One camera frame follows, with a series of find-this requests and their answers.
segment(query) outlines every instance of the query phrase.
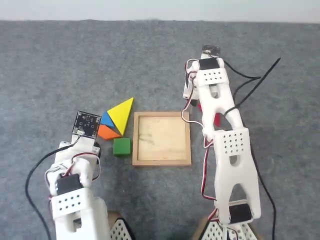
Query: yellow triangle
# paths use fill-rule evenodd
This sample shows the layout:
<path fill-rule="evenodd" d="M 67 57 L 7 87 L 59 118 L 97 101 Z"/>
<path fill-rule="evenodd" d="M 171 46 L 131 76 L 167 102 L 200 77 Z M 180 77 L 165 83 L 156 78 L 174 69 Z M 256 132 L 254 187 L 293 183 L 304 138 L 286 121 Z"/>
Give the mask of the yellow triangle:
<path fill-rule="evenodd" d="M 125 133 L 133 101 L 132 97 L 107 111 L 121 135 Z"/>

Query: robotic arm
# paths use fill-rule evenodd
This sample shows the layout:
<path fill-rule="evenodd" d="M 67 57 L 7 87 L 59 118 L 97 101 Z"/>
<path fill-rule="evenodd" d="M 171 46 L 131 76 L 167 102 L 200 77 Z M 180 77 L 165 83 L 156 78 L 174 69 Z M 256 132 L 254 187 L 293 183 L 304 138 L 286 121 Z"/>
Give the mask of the robotic arm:
<path fill-rule="evenodd" d="M 45 173 L 57 240 L 111 237 L 107 206 L 90 190 L 97 161 L 100 167 L 100 148 L 94 146 L 100 119 L 79 111 L 71 142 L 62 141 L 59 148 L 74 146 L 57 152 L 54 164 Z"/>
<path fill-rule="evenodd" d="M 214 142 L 216 159 L 214 203 L 219 222 L 223 225 L 250 223 L 261 216 L 257 170 L 251 155 L 249 130 L 243 126 L 238 109 L 225 116 L 232 130 L 215 130 L 216 113 L 225 114 L 235 106 L 229 87 L 225 63 L 219 49 L 204 46 L 200 60 L 186 64 L 186 83 L 183 97 L 200 101 L 202 107 L 202 133 Z M 232 190 L 240 184 L 246 199 L 230 201 Z"/>

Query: colored shape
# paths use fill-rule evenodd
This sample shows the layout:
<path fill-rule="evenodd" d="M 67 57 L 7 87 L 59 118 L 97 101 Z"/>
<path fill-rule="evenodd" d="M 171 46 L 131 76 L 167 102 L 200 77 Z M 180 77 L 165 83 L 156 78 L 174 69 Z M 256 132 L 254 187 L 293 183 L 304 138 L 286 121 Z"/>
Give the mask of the colored shape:
<path fill-rule="evenodd" d="M 111 120 L 111 118 L 110 118 L 110 116 L 109 116 L 109 114 L 107 112 L 105 112 L 102 115 L 100 124 L 107 125 L 107 126 L 112 127 L 112 128 L 115 127 L 114 123 L 112 122 L 112 120 Z"/>
<path fill-rule="evenodd" d="M 126 130 L 133 101 L 134 98 L 132 97 L 107 111 L 110 118 L 122 135 L 124 135 Z"/>
<path fill-rule="evenodd" d="M 202 112 L 202 107 L 201 107 L 201 104 L 199 103 L 197 105 L 198 109 Z M 217 127 L 220 127 L 220 124 L 221 124 L 221 118 L 220 118 L 220 114 L 219 113 L 216 113 L 215 116 L 214 116 L 214 120 L 213 120 L 213 124 L 216 125 Z"/>
<path fill-rule="evenodd" d="M 98 135 L 104 140 L 120 138 L 121 136 L 105 125 L 100 125 Z"/>
<path fill-rule="evenodd" d="M 116 138 L 113 140 L 113 154 L 115 156 L 124 156 L 131 154 L 131 140 L 130 138 Z"/>

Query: wooden frame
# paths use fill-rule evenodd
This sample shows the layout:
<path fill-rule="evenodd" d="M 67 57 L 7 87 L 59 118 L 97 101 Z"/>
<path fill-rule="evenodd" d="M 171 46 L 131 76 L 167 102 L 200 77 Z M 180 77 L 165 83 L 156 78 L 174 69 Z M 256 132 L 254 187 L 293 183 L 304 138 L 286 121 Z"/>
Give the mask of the wooden frame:
<path fill-rule="evenodd" d="M 189 113 L 184 112 L 189 120 Z M 134 113 L 133 166 L 190 166 L 190 125 L 179 111 Z"/>

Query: white wall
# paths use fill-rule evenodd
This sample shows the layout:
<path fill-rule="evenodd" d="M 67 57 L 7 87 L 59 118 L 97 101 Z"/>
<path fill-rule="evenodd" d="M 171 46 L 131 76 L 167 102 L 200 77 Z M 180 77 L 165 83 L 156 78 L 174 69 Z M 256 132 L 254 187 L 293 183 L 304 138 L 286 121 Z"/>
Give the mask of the white wall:
<path fill-rule="evenodd" d="M 0 19 L 320 23 L 320 0 L 0 0 Z"/>

